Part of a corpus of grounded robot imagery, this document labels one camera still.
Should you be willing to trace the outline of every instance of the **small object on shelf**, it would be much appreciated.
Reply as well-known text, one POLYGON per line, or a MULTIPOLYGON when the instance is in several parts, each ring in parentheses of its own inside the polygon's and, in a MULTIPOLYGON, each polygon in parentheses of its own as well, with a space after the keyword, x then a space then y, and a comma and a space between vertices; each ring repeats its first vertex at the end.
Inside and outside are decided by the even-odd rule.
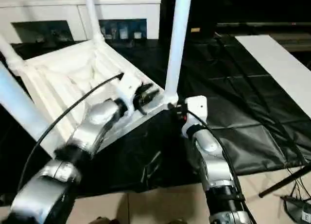
POLYGON ((141 39, 141 32, 134 32, 134 39, 141 39))
POLYGON ((128 28, 127 25, 122 24, 120 27, 120 39, 128 39, 128 28))
POLYGON ((105 39, 112 39, 112 35, 111 34, 106 34, 105 39))
POLYGON ((106 37, 106 28, 104 26, 101 27, 101 32, 102 32, 103 36, 106 37))
POLYGON ((118 26, 116 23, 111 24, 111 34, 112 34, 112 39, 118 38, 118 26))

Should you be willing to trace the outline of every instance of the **black stand leg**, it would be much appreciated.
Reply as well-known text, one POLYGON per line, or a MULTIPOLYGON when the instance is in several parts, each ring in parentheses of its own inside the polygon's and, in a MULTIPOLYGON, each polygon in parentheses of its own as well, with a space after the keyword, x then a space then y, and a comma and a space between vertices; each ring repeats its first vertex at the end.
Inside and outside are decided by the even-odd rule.
POLYGON ((280 189, 281 187, 293 182, 294 180, 302 177, 303 175, 309 173, 311 171, 311 165, 307 165, 304 168, 301 168, 300 170, 296 171, 295 173, 291 174, 287 178, 283 179, 282 181, 278 182, 277 184, 274 184, 272 187, 266 189, 265 191, 262 191, 258 194, 260 198, 264 197, 265 195, 270 194, 271 192, 280 189))

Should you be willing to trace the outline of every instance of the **black fabric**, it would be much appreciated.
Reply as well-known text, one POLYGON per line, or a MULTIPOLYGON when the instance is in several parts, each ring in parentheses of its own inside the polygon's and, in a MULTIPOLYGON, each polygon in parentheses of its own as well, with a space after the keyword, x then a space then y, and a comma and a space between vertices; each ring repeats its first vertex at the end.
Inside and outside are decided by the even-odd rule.
MULTIPOLYGON (((112 46, 165 86, 168 44, 147 40, 112 46)), ((30 58, 54 49, 18 45, 16 50, 30 58)), ((207 96, 208 123, 228 148, 239 175, 306 165, 311 160, 309 117, 233 38, 185 45, 178 94, 180 98, 207 96)), ((9 131, 10 137, 0 145, 0 169, 7 178, 0 192, 8 194, 16 190, 34 142, 7 114, 6 118, 8 125, 19 129, 9 131)), ((145 191, 199 182, 183 146, 179 123, 170 111, 163 111, 99 152, 82 180, 80 194, 145 191)), ((40 149, 29 176, 44 161, 48 157, 40 149)))

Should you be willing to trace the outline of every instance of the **silver robot arm segment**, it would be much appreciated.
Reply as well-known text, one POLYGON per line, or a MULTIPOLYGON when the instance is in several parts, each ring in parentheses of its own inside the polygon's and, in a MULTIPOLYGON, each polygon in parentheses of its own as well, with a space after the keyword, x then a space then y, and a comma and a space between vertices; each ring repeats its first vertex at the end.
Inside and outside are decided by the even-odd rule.
MULTIPOLYGON (((186 105, 188 111, 206 121, 206 97, 188 98, 186 105)), ((248 213, 243 210, 243 196, 237 193, 229 165, 217 139, 189 112, 182 133, 190 140, 186 147, 188 160, 201 177, 210 223, 251 224, 248 213)))
POLYGON ((85 167, 92 160, 105 134, 124 115, 120 100, 106 100, 93 106, 75 129, 67 144, 15 197, 11 214, 19 221, 36 224, 64 224, 75 200, 85 167))

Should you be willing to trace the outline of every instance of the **tan floor tile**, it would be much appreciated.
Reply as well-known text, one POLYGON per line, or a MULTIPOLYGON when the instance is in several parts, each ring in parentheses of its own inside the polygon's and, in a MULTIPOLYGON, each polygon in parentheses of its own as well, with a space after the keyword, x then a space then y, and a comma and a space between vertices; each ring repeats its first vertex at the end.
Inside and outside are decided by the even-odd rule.
MULTIPOLYGON (((285 213, 279 197, 289 194, 293 183, 264 198, 258 197, 259 192, 288 175, 286 170, 281 170, 240 177, 247 204, 258 224, 293 223, 285 213)), ((305 175, 303 180, 307 189, 311 189, 311 173, 305 175)), ((209 216, 200 184, 131 193, 129 209, 131 224, 166 224, 178 218, 189 224, 206 224, 209 216)))
POLYGON ((181 218, 207 224, 208 209, 200 184, 129 194, 131 224, 167 224, 181 218))
POLYGON ((67 224, 87 224, 98 217, 117 218, 128 224, 127 194, 114 193, 76 200, 67 224))
POLYGON ((10 207, 0 207, 0 220, 5 219, 10 213, 10 207))

